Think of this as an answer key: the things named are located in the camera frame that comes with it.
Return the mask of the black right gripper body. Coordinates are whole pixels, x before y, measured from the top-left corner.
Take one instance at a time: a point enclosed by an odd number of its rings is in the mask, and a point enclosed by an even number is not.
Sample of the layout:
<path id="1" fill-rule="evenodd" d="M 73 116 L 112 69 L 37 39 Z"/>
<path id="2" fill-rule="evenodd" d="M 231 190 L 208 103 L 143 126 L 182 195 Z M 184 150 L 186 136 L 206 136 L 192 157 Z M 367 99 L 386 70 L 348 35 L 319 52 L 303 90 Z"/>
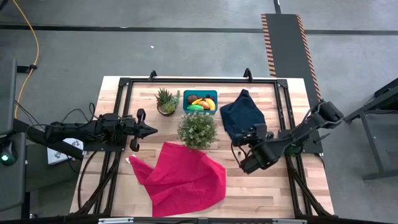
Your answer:
<path id="1" fill-rule="evenodd" d="M 243 134 L 243 143 L 255 145 L 267 139 L 273 139 L 274 133 L 269 131 L 265 123 L 257 123 L 252 128 Z"/>

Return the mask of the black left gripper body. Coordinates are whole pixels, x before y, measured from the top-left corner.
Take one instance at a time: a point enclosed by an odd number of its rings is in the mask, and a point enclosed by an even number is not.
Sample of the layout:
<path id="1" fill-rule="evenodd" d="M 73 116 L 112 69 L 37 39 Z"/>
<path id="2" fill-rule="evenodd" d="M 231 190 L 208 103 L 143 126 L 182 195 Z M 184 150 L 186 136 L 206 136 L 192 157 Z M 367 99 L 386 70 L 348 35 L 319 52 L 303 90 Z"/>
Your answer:
<path id="1" fill-rule="evenodd" d="M 133 118 L 132 115 L 124 115 L 122 117 L 122 130 L 124 134 L 128 136 L 133 136 L 130 142 L 130 148 L 134 152 L 138 152 L 140 145 L 138 143 L 139 139 L 143 139 L 144 136 L 144 120 L 146 118 L 146 112 L 144 109 L 140 108 L 137 111 L 137 118 Z"/>

